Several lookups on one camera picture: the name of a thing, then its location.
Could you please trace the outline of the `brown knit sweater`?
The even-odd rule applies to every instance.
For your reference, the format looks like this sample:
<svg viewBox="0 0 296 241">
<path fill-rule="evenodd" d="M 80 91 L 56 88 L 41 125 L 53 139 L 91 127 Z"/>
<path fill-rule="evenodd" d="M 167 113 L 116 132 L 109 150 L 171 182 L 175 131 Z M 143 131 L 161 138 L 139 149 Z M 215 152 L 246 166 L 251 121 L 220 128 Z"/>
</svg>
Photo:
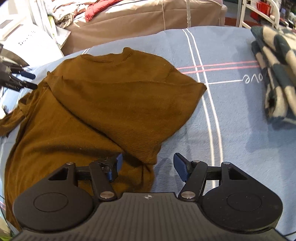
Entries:
<svg viewBox="0 0 296 241">
<path fill-rule="evenodd" d="M 116 194 L 149 192 L 162 143 L 205 91 L 164 58 L 130 48 L 63 61 L 1 120 L 1 136 L 19 128 L 6 162 L 6 219 L 18 227 L 14 200 L 66 162 L 123 153 Z"/>
</svg>

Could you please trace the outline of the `white metal rack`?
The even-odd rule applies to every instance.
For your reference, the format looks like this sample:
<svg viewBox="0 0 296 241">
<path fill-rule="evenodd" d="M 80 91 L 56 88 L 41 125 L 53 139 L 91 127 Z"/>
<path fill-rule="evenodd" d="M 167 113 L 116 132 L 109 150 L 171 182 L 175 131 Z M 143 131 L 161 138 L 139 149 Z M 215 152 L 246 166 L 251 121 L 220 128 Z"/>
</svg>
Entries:
<svg viewBox="0 0 296 241">
<path fill-rule="evenodd" d="M 278 7 L 278 3 L 273 0 L 266 1 L 266 3 L 270 7 L 267 14 L 258 9 L 259 1 L 238 1 L 236 27 L 244 27 L 247 29 L 251 28 L 251 26 L 244 21 L 245 11 L 246 9 L 249 9 L 271 23 L 273 28 L 278 29 L 280 26 L 280 9 Z"/>
</svg>

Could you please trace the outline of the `floral patterned quilt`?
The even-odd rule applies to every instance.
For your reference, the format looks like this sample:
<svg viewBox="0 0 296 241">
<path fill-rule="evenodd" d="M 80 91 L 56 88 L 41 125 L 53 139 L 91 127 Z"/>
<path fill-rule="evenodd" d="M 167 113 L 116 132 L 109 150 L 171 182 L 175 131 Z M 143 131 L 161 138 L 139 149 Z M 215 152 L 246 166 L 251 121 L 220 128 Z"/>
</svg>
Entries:
<svg viewBox="0 0 296 241">
<path fill-rule="evenodd" d="M 96 1 L 48 1 L 46 3 L 46 9 L 48 15 L 53 17 L 55 24 L 64 29 L 73 23 L 77 15 L 84 13 L 94 3 Z"/>
</svg>

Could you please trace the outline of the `beige covered mattress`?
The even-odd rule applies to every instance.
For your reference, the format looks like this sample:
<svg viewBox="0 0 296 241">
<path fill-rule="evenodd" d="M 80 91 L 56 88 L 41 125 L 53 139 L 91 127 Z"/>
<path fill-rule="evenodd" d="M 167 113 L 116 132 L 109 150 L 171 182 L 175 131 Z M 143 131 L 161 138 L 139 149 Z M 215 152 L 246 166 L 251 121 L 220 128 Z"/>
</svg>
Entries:
<svg viewBox="0 0 296 241">
<path fill-rule="evenodd" d="M 64 55 L 120 39 L 156 34 L 188 26 L 223 26 L 227 6 L 222 1 L 120 1 L 91 20 L 78 15 Z"/>
</svg>

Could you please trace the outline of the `white appliance machine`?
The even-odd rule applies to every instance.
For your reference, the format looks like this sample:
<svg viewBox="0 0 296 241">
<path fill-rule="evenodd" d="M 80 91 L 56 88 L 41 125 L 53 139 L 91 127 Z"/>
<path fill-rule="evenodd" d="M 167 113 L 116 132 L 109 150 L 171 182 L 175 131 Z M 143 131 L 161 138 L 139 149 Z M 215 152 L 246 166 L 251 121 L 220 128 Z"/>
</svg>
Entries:
<svg viewBox="0 0 296 241">
<path fill-rule="evenodd" d="M 19 22 L 1 39 L 4 48 L 33 67 L 63 58 L 56 41 L 56 25 L 49 19 L 52 10 L 52 1 L 1 1 L 1 23 Z"/>
</svg>

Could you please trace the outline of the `red cloth on mattress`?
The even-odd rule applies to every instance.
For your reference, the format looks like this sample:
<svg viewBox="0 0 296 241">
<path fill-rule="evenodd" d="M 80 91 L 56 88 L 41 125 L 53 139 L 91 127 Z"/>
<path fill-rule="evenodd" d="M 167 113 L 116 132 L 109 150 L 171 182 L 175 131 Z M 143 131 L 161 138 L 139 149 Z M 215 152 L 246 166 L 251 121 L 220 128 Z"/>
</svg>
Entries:
<svg viewBox="0 0 296 241">
<path fill-rule="evenodd" d="M 89 5 L 85 11 L 86 22 L 91 21 L 91 19 L 97 14 L 107 9 L 108 7 L 120 2 L 121 0 L 99 0 L 95 3 Z"/>
</svg>

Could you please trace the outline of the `light blue striped blanket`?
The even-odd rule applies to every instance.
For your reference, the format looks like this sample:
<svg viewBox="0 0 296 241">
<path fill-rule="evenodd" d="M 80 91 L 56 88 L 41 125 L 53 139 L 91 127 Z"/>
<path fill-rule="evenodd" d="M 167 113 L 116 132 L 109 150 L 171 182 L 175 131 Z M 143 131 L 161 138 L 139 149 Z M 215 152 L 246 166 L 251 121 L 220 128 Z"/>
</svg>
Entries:
<svg viewBox="0 0 296 241">
<path fill-rule="evenodd" d="M 130 48 L 164 58 L 206 86 L 187 122 L 166 139 L 149 192 L 96 200 L 90 181 L 50 181 L 55 171 L 13 202 L 18 227 L 6 219 L 6 162 L 19 128 L 1 136 L 1 220 L 11 240 L 289 240 L 295 236 L 295 124 L 269 121 L 266 87 L 249 30 L 193 27 L 98 45 L 45 66 L 30 67 L 39 83 L 63 61 Z M 11 113 L 34 90 L 8 90 Z M 175 153 L 208 166 L 230 162 L 246 180 L 207 181 L 199 200 L 180 200 L 185 183 Z"/>
</svg>

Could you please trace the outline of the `checkered dark cream blanket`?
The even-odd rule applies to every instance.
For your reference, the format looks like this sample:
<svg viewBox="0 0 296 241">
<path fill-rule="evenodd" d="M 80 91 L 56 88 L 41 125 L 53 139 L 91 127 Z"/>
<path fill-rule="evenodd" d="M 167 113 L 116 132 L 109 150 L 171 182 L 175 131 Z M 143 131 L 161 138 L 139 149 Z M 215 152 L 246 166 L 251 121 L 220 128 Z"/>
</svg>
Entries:
<svg viewBox="0 0 296 241">
<path fill-rule="evenodd" d="M 266 87 L 267 119 L 295 124 L 295 33 L 287 28 L 253 26 L 252 52 Z"/>
</svg>

